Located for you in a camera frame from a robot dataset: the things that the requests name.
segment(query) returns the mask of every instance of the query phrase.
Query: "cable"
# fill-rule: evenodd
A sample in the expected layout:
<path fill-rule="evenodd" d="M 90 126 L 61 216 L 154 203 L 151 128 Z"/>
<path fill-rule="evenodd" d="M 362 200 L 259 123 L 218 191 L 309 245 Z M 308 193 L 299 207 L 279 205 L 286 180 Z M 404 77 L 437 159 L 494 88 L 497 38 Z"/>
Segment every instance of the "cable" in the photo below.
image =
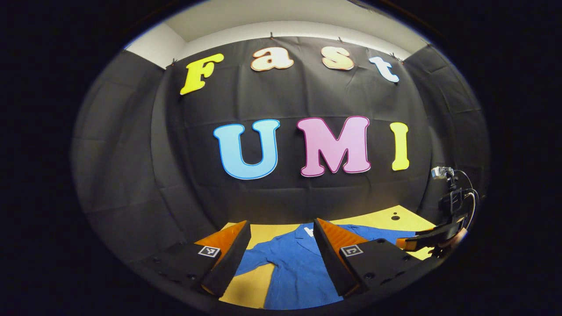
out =
<path fill-rule="evenodd" d="M 476 191 L 475 189 L 466 189 L 466 190 L 472 191 L 476 195 L 476 199 L 477 199 L 478 203 L 480 203 L 480 195 L 478 194 L 478 191 Z"/>
<path fill-rule="evenodd" d="M 472 186 L 472 182 L 470 181 L 470 178 L 468 177 L 468 175 L 466 173 L 464 173 L 464 171 L 462 171 L 462 170 L 453 170 L 453 171 L 462 173 L 468 179 L 468 183 L 470 183 L 470 188 L 474 189 L 474 187 Z"/>
<path fill-rule="evenodd" d="M 472 218 L 474 217 L 474 211 L 476 210 L 476 197 L 474 197 L 474 193 L 472 192 L 467 193 L 467 195 L 471 195 L 472 200 L 474 201 L 474 203 L 472 204 L 472 213 L 470 214 L 470 219 L 468 220 L 468 224 L 466 225 L 466 229 L 468 230 L 468 228 L 470 227 L 470 222 L 472 222 Z"/>

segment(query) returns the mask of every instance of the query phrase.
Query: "blue shirt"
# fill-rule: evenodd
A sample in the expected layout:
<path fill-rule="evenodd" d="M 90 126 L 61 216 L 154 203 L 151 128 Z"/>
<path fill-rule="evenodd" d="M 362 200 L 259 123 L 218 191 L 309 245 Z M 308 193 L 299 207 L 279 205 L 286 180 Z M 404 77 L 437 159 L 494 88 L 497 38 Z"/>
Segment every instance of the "blue shirt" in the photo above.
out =
<path fill-rule="evenodd" d="M 338 226 L 367 240 L 384 238 L 392 243 L 397 238 L 415 235 L 415 232 L 367 226 Z M 343 300 L 328 275 L 314 236 L 310 235 L 312 229 L 312 223 L 302 224 L 295 231 L 258 243 L 244 253 L 237 276 L 267 263 L 275 265 L 265 309 L 311 308 Z"/>

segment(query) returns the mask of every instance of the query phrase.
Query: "white label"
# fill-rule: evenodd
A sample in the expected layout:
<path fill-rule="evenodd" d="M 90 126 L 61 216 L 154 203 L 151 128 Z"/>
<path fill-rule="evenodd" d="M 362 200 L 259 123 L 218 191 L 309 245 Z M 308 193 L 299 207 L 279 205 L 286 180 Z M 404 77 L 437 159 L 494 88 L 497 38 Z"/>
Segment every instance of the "white label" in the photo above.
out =
<path fill-rule="evenodd" d="M 310 229 L 308 227 L 305 227 L 305 232 L 307 234 L 309 234 L 310 237 L 314 237 L 313 231 L 314 231 L 314 229 Z"/>

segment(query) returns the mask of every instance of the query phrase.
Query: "white ceiling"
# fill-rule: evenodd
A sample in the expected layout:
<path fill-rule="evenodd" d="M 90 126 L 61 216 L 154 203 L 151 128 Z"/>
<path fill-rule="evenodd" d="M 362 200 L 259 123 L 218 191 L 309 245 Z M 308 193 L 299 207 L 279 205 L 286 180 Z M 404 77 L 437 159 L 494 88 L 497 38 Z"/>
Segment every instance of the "white ceiling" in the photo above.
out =
<path fill-rule="evenodd" d="M 268 21 L 307 21 L 340 26 L 392 43 L 410 53 L 426 39 L 384 14 L 347 0 L 208 0 L 165 23 L 186 42 L 218 31 Z"/>

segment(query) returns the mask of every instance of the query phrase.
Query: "black fabric curtain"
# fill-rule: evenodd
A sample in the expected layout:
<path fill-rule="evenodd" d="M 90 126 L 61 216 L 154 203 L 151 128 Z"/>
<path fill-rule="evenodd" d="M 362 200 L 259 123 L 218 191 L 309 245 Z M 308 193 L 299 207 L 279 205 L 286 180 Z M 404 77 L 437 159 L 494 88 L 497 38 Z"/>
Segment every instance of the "black fabric curtain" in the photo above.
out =
<path fill-rule="evenodd" d="M 320 53 L 326 46 L 346 49 L 355 67 L 349 71 L 327 68 Z M 253 53 L 268 47 L 285 48 L 294 64 L 287 69 L 252 70 Z M 201 77 L 205 86 L 180 95 L 186 66 L 218 53 L 224 60 L 214 64 L 208 78 Z M 392 65 L 392 73 L 400 78 L 397 84 L 369 62 L 375 56 Z M 337 40 L 262 38 L 200 52 L 177 61 L 171 70 L 167 122 L 170 140 L 177 148 L 176 161 L 183 163 L 185 178 L 216 226 L 245 219 L 259 224 L 305 223 L 316 217 L 335 220 L 395 205 L 413 211 L 418 208 L 430 166 L 427 116 L 410 75 L 392 56 Z M 356 174 L 341 168 L 332 174 L 326 169 L 319 177 L 303 177 L 305 141 L 297 122 L 322 118 L 337 137 L 345 120 L 355 115 L 370 120 L 367 148 L 371 169 Z M 213 131 L 222 125 L 242 124 L 242 155 L 246 163 L 255 164 L 262 153 L 252 124 L 261 119 L 280 121 L 277 167 L 261 179 L 233 178 L 222 167 Z M 410 166 L 406 170 L 392 170 L 392 122 L 402 122 L 409 129 Z"/>
<path fill-rule="evenodd" d="M 449 166 L 464 171 L 480 197 L 490 181 L 490 141 L 483 110 L 468 83 L 450 61 L 426 46 L 404 60 L 423 100 L 432 142 L 431 166 Z M 464 175 L 460 184 L 469 188 Z M 428 176 L 418 214 L 432 223 L 445 217 L 437 202 L 447 193 L 443 180 Z"/>
<path fill-rule="evenodd" d="M 161 251 L 185 234 L 214 231 L 193 208 L 190 220 L 176 217 L 171 211 L 178 209 L 169 209 L 163 198 L 169 190 L 157 186 L 151 121 L 163 73 L 133 53 L 118 54 L 92 83 L 75 125 L 71 163 L 82 209 L 124 262 Z M 200 229 L 188 231 L 190 222 Z"/>

